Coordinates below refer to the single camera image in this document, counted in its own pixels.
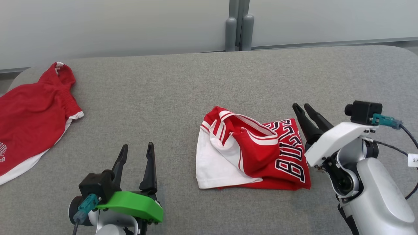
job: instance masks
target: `gray fabric surface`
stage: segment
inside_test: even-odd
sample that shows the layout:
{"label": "gray fabric surface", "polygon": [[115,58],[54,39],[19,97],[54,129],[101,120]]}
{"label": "gray fabric surface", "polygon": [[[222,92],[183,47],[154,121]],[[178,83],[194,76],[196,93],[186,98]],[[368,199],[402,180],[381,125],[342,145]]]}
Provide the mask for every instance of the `gray fabric surface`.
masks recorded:
{"label": "gray fabric surface", "polygon": [[[196,143],[215,105],[261,123],[294,118],[294,102],[309,102],[333,124],[348,121],[346,104],[383,103],[418,137],[418,57],[389,46],[350,46],[62,61],[85,116],[22,176],[0,186],[0,234],[70,234],[67,209],[89,172],[111,168],[129,145],[124,190],[137,190],[149,141],[155,144],[158,198],[164,222],[148,234],[350,234],[328,177],[311,169],[311,190],[198,189]],[[50,66],[13,82],[36,82]],[[402,131],[379,128],[376,140],[417,152]],[[379,159],[406,195],[418,181],[401,154]],[[408,200],[418,215],[418,195]],[[94,234],[92,227],[79,235]]]}

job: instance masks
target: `bulls jersey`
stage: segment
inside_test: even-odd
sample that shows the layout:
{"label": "bulls jersey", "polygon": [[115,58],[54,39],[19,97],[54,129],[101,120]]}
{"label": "bulls jersey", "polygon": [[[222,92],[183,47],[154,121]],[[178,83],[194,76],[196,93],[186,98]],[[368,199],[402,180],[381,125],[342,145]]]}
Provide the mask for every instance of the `bulls jersey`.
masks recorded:
{"label": "bulls jersey", "polygon": [[32,168],[83,112],[70,93],[71,69],[54,63],[39,81],[0,97],[0,185]]}
{"label": "bulls jersey", "polygon": [[197,182],[201,189],[309,189],[311,180],[304,153],[294,119],[260,124],[215,107],[200,126]]}

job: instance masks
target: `white wall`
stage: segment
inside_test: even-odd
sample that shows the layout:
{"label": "white wall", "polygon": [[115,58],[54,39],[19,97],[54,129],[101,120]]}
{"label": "white wall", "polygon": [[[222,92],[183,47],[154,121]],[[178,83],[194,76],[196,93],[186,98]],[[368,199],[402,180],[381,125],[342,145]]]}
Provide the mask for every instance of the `white wall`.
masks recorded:
{"label": "white wall", "polygon": [[0,69],[224,49],[229,1],[1,0]]}
{"label": "white wall", "polygon": [[250,0],[252,46],[418,37],[418,0]]}

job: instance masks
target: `white label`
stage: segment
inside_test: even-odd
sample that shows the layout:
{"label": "white label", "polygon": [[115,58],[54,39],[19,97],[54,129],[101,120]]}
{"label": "white label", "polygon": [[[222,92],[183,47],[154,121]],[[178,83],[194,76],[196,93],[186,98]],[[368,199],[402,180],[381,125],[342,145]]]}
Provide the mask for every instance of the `white label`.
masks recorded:
{"label": "white label", "polygon": [[418,167],[418,154],[413,154],[413,153],[408,154],[408,166]]}

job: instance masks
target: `black cable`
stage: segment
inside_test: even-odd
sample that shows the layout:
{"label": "black cable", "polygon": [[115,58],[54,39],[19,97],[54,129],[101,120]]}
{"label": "black cable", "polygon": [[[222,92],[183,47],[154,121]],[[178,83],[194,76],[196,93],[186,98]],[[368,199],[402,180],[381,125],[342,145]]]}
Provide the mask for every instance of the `black cable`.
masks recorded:
{"label": "black cable", "polygon": [[402,124],[399,124],[399,127],[402,128],[409,136],[409,138],[411,138],[412,142],[414,142],[415,147],[418,148],[418,142],[417,140],[414,138],[414,136],[411,134],[411,132],[408,131],[408,129],[406,129],[405,126],[403,126]]}
{"label": "black cable", "polygon": [[397,147],[395,147],[393,145],[390,145],[390,144],[387,144],[387,143],[383,143],[383,142],[380,142],[380,141],[377,141],[377,140],[373,140],[373,142],[375,142],[377,144],[384,145],[384,146],[389,147],[389,148],[392,148],[392,149],[395,149],[396,151],[398,151],[398,152],[400,152],[400,153],[408,156],[408,154],[405,151],[402,151],[402,150],[400,150],[399,148],[397,148]]}
{"label": "black cable", "polygon": [[[415,144],[415,147],[417,147],[417,149],[418,149],[418,142],[417,142],[417,140],[414,138],[414,136],[411,134],[411,132],[410,131],[408,131],[408,129],[406,129],[406,127],[404,126],[404,125],[402,125],[402,124],[399,124],[399,127],[400,128],[402,128],[402,130],[404,130],[405,132],[406,132],[406,134],[409,136],[409,138],[411,138],[411,140],[412,140],[412,142],[414,142],[414,144]],[[412,190],[412,192],[411,193],[409,193],[406,197],[405,197],[405,199],[408,199],[408,198],[410,198],[416,191],[417,191],[417,189],[418,189],[418,183],[415,185],[415,188]]]}
{"label": "black cable", "polygon": [[79,223],[80,221],[78,220],[78,219],[76,219],[76,224],[74,224],[74,230],[73,230],[73,235],[76,235],[76,233],[77,233],[77,228],[78,228],[78,223]]}
{"label": "black cable", "polygon": [[417,192],[418,189],[418,183],[415,185],[415,188],[408,194],[406,195],[405,199],[408,200],[415,192]]}
{"label": "black cable", "polygon": [[[415,138],[412,136],[412,134],[402,125],[402,124],[400,124],[399,125],[403,130],[405,130],[405,132],[409,135],[409,137],[412,139],[412,141],[414,141],[414,143],[416,143],[416,140],[415,140]],[[400,152],[400,153],[402,153],[402,154],[404,154],[404,155],[406,155],[406,156],[408,156],[408,154],[405,152],[405,151],[403,151],[403,150],[401,150],[401,149],[399,149],[399,148],[397,148],[397,147],[395,147],[395,146],[393,146],[393,145],[390,145],[390,144],[387,144],[387,143],[384,143],[384,142],[380,142],[380,141],[377,141],[377,140],[373,140],[373,142],[375,142],[376,144],[381,144],[381,145],[383,145],[383,146],[386,146],[386,147],[389,147],[389,148],[392,148],[392,149],[395,149],[396,151],[398,151],[398,152]],[[406,195],[406,197],[405,197],[405,199],[406,200],[408,200],[414,193],[416,193],[417,192],[417,190],[418,190],[418,182],[417,182],[417,184],[415,185],[415,188],[408,194],[408,195]]]}

